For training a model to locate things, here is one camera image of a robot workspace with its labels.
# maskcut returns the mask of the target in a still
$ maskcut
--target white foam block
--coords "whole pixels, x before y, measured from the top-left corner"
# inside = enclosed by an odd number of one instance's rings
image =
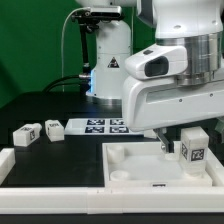
[[[15,146],[27,147],[40,137],[42,126],[36,124],[26,124],[13,132],[13,142]]]
[[[13,148],[5,148],[0,152],[0,184],[7,177],[15,165],[15,151]]]
[[[48,120],[45,122],[45,130],[51,142],[63,141],[65,139],[64,127],[58,120]]]

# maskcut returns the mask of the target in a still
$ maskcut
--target white platform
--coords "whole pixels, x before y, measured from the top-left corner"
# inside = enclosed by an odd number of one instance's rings
[[[224,212],[224,168],[210,150],[206,172],[213,186],[0,188],[0,214]]]
[[[65,135],[143,135],[129,130],[122,118],[69,119]]]

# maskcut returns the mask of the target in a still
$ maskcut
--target white cube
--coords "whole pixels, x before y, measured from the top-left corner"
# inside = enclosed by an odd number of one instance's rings
[[[13,142],[15,146],[27,147],[40,137],[40,124],[26,124],[13,132]]]
[[[181,130],[180,164],[191,176],[205,172],[209,137],[201,127]]]
[[[65,139],[64,127],[58,120],[46,121],[45,130],[51,142],[63,141]]]

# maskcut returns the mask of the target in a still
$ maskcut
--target white box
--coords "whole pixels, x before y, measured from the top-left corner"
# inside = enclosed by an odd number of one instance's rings
[[[36,124],[26,124],[13,132],[13,142],[15,146],[27,147],[40,137],[42,126]]]
[[[63,141],[65,139],[64,127],[58,120],[46,121],[45,131],[51,142]]]
[[[175,144],[177,156],[180,151],[179,145]],[[199,177],[186,175],[177,156],[165,156],[160,142],[104,143],[105,187],[212,186],[212,179],[207,172]]]

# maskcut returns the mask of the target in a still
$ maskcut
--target black cable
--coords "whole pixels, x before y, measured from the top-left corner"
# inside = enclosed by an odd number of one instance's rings
[[[57,86],[69,86],[69,85],[79,85],[79,83],[58,83],[58,84],[54,84],[52,85],[50,88],[48,88],[45,92],[50,92],[53,88],[57,87]]]
[[[51,88],[51,86],[59,83],[59,82],[62,82],[62,81],[65,81],[65,80],[68,80],[68,79],[77,79],[79,78],[78,75],[71,75],[71,76],[65,76],[63,78],[60,78],[60,79],[56,79],[55,81],[51,82],[49,85],[47,85],[44,89],[43,89],[43,92],[47,92],[49,88]]]

